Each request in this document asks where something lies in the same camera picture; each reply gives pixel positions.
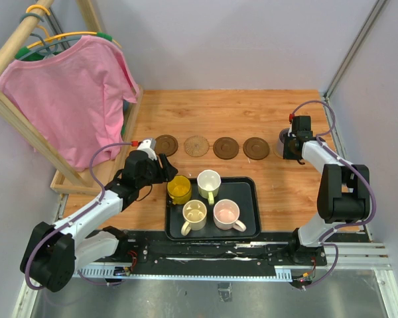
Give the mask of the purple transparent cup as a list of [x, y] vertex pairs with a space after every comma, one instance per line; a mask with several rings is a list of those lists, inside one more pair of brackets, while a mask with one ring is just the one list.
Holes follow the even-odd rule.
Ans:
[[293, 136], [291, 135], [291, 129], [290, 128], [285, 128], [279, 133], [279, 139], [277, 141], [277, 149], [279, 152], [283, 153], [285, 143], [290, 143], [290, 141], [293, 139]]

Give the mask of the yellow transparent cup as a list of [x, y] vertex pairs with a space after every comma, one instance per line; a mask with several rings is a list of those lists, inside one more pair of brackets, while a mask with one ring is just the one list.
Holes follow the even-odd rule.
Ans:
[[177, 175], [172, 181], [167, 183], [167, 194], [173, 205], [184, 205], [192, 196], [192, 186], [186, 176]]

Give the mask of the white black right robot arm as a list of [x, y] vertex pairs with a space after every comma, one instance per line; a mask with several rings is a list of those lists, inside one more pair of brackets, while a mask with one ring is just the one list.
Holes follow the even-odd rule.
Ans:
[[311, 117], [290, 115], [291, 127], [280, 135], [283, 158], [310, 163], [321, 175], [314, 217], [295, 229], [287, 249], [288, 259], [304, 264], [317, 248], [346, 225], [356, 226], [371, 214], [369, 169], [355, 165], [335, 153], [319, 136], [314, 136]]

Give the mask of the woven rattan coaster right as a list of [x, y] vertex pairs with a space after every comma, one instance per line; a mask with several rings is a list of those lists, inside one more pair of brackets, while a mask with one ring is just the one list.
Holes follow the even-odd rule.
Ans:
[[280, 159], [283, 159], [283, 155], [280, 153], [280, 151], [278, 150], [276, 145], [273, 146], [273, 152], [274, 152], [275, 156], [277, 156]]

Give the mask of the woven rattan coaster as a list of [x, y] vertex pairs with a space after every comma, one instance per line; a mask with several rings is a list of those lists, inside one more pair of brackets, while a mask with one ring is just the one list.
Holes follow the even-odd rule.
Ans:
[[209, 142], [203, 136], [191, 136], [184, 142], [185, 152], [192, 157], [201, 157], [209, 150]]
[[280, 153], [280, 151], [278, 150], [276, 145], [273, 146], [273, 152], [274, 152], [275, 156], [277, 156], [280, 159], [283, 159], [283, 155]]

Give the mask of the brown wooden coaster left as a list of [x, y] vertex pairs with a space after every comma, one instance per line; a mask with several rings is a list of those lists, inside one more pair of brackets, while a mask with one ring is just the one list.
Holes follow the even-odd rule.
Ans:
[[169, 134], [163, 134], [156, 138], [155, 153], [172, 156], [178, 150], [178, 141]]

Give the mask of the brown wooden coaster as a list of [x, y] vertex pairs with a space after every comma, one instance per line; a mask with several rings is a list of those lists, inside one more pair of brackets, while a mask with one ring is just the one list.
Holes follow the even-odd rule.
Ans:
[[270, 153], [269, 144], [262, 138], [251, 137], [243, 143], [244, 154], [252, 160], [262, 160]]
[[239, 145], [231, 137], [221, 137], [214, 142], [213, 151], [218, 158], [231, 160], [238, 155]]
[[178, 141], [169, 134], [163, 134], [156, 138], [155, 153], [172, 156], [178, 150]]

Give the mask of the woven rattan coaster left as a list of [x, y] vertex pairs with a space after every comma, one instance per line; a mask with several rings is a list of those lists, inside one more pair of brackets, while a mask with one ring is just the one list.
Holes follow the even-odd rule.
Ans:
[[191, 136], [184, 142], [185, 152], [192, 157], [201, 157], [209, 150], [209, 142], [203, 136]]

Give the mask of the brown wooden coaster middle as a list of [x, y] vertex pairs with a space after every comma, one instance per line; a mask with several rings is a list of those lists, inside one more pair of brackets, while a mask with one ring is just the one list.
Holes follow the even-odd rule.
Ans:
[[221, 137], [214, 142], [213, 151], [218, 158], [231, 160], [238, 155], [239, 145], [231, 137]]

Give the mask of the cream ceramic mug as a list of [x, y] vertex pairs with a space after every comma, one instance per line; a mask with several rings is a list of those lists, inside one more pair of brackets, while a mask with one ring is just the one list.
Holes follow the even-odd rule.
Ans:
[[183, 209], [182, 216], [184, 224], [180, 230], [182, 236], [190, 231], [199, 231], [206, 225], [207, 208], [205, 204], [197, 199], [188, 201]]

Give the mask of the pink ceramic mug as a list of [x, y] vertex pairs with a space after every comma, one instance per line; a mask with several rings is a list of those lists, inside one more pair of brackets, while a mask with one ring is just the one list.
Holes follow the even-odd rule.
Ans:
[[230, 199], [219, 200], [214, 206], [214, 223], [221, 230], [235, 229], [239, 232], [245, 232], [247, 227], [239, 220], [239, 217], [239, 206]]

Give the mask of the pink t-shirt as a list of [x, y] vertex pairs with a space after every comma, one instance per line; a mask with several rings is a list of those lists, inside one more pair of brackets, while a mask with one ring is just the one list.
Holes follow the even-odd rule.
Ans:
[[122, 51], [109, 40], [82, 36], [53, 58], [14, 60], [0, 91], [77, 171], [120, 152], [123, 104], [139, 94]]

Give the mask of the grey clothes hanger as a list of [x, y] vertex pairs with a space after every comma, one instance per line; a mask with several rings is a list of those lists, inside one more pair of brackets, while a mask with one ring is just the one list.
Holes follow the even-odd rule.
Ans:
[[[28, 13], [24, 13], [20, 21], [23, 22], [27, 17], [35, 17], [40, 22], [47, 21], [49, 29], [55, 34], [58, 34], [58, 31], [62, 31], [60, 23], [57, 21], [52, 9], [49, 9], [50, 14], [45, 14], [45, 17], [41, 17], [40, 15], [33, 13], [32, 11]], [[65, 50], [70, 48], [70, 42], [77, 41], [80, 37], [75, 37], [69, 39], [69, 37], [57, 38], [55, 40], [46, 40], [39, 34], [32, 33], [31, 36], [37, 37], [40, 40], [40, 47], [36, 49], [36, 51], [28, 49], [26, 46], [23, 46], [19, 49], [19, 51], [15, 54], [16, 60], [25, 60], [25, 61], [35, 61], [41, 60], [46, 57], [55, 56], [59, 53], [64, 52]]]

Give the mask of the yellow clothes hanger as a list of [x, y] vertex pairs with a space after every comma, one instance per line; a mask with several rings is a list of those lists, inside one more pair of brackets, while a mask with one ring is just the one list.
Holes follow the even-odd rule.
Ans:
[[111, 38], [108, 34], [103, 32], [103, 29], [100, 25], [98, 14], [96, 13], [96, 9], [93, 1], [76, 1], [77, 5], [81, 11], [84, 22], [90, 30], [87, 31], [74, 31], [74, 32], [64, 32], [60, 34], [56, 34], [54, 36], [50, 36], [48, 31], [40, 25], [37, 25], [37, 28], [40, 28], [44, 31], [46, 38], [40, 37], [38, 42], [30, 44], [28, 48], [33, 48], [37, 45], [46, 46], [46, 44], [57, 45], [59, 40], [69, 40], [70, 37], [82, 36], [82, 35], [91, 35], [91, 36], [100, 36], [107, 40], [110, 40], [114, 44], [116, 44], [119, 48], [121, 48], [120, 43], [118, 43], [114, 38]]

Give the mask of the aluminium frame rail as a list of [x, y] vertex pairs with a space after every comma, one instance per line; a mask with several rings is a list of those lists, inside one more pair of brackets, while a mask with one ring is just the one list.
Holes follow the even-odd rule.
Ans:
[[28, 281], [52, 292], [74, 276], [187, 280], [252, 280], [308, 286], [334, 269], [390, 270], [385, 247], [372, 242], [329, 242], [293, 252], [283, 241], [235, 240], [175, 242], [163, 238], [117, 239], [109, 233], [78, 248], [64, 238], [44, 244], [23, 266]]

